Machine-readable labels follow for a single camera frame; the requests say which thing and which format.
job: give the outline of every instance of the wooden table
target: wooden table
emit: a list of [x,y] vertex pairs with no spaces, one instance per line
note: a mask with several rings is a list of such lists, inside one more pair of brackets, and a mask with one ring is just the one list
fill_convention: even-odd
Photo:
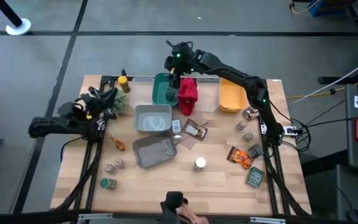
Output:
[[[86,75],[81,93],[86,93],[89,86],[99,87],[100,80],[101,75]],[[271,101],[289,117],[281,80],[267,80],[267,84]],[[255,189],[245,184],[249,171],[243,169],[239,164],[233,164],[226,160],[232,146],[246,151],[253,144],[261,143],[257,119],[249,121],[245,130],[238,131],[236,124],[244,119],[242,113],[225,113],[219,109],[214,113],[200,111],[194,113],[209,120],[208,133],[204,141],[198,141],[192,149],[178,144],[178,153],[174,159],[149,169],[140,168],[136,164],[132,150],[132,143],[136,139],[146,136],[133,128],[132,108],[129,107],[127,115],[121,116],[117,120],[108,121],[93,195],[92,211],[159,214],[161,213],[160,202],[165,200],[166,193],[179,190],[189,200],[191,209],[200,215],[271,215],[266,175],[261,186]],[[278,122],[284,126],[290,125],[290,122],[274,109],[273,113]],[[254,134],[251,142],[244,142],[241,138],[246,131],[251,131]],[[126,145],[126,150],[118,151],[110,136],[122,141]],[[283,140],[295,144],[293,138],[284,137]],[[51,208],[60,205],[77,184],[85,148],[86,141],[82,140],[67,145]],[[285,144],[282,144],[279,150],[286,186],[302,208],[311,212],[298,152]],[[206,167],[202,172],[193,170],[193,163],[197,157],[206,159]],[[125,161],[125,168],[117,170],[115,174],[107,174],[103,169],[104,165],[113,164],[117,158]],[[265,172],[262,157],[257,158],[252,166]],[[99,186],[99,180],[103,177],[117,180],[116,189],[102,189]],[[85,207],[88,187],[87,184],[83,191],[81,208]],[[275,186],[275,193],[278,210],[283,213],[280,191],[277,186]]]

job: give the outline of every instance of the red cloth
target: red cloth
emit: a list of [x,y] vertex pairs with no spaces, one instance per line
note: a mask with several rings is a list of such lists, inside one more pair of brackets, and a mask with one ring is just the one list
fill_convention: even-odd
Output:
[[192,78],[184,78],[180,80],[180,88],[178,92],[178,101],[180,111],[189,116],[194,109],[194,105],[198,100],[197,84]]

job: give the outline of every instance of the yellow tray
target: yellow tray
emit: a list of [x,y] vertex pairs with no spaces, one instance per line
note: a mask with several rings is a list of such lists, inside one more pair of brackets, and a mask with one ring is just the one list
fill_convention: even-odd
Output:
[[246,90],[224,78],[221,79],[219,108],[225,112],[238,113],[247,106]]

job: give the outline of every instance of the teal bin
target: teal bin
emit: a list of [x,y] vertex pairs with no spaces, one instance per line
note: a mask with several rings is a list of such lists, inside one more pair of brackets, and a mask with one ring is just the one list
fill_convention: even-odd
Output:
[[170,105],[176,107],[178,105],[178,97],[175,97],[174,101],[168,101],[165,97],[165,92],[169,87],[169,74],[159,73],[154,78],[153,85],[153,104],[155,105]]

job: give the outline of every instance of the concrete floor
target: concrete floor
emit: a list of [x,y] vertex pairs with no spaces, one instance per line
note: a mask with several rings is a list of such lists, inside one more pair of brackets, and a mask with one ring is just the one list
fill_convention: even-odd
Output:
[[[7,2],[32,21],[32,31],[72,31],[81,6],[80,0]],[[89,0],[80,31],[358,32],[348,12],[314,18],[291,13],[288,4],[287,0]],[[305,3],[296,4],[299,11],[305,7]],[[358,2],[355,10],[358,13]],[[321,88],[319,76],[343,76],[358,66],[358,37],[173,34],[78,36],[56,106],[78,96],[87,74],[118,75],[122,68],[129,75],[164,72],[163,61],[170,54],[166,39],[193,41],[196,49],[212,52],[239,70],[282,79],[288,96]],[[0,137],[5,139],[0,146],[0,182],[4,183],[0,184],[0,213],[11,212],[16,202],[34,149],[27,128],[33,117],[45,114],[69,39],[69,35],[0,35]],[[291,105],[290,113],[307,123],[343,99],[344,93],[307,99]],[[343,104],[319,121],[344,117]],[[324,129],[334,134],[328,138],[322,134]],[[345,149],[345,130],[345,123],[313,128],[311,150],[321,157]],[[24,212],[49,209],[60,167],[59,151],[67,139],[46,137]],[[302,161],[308,159],[301,155]]]

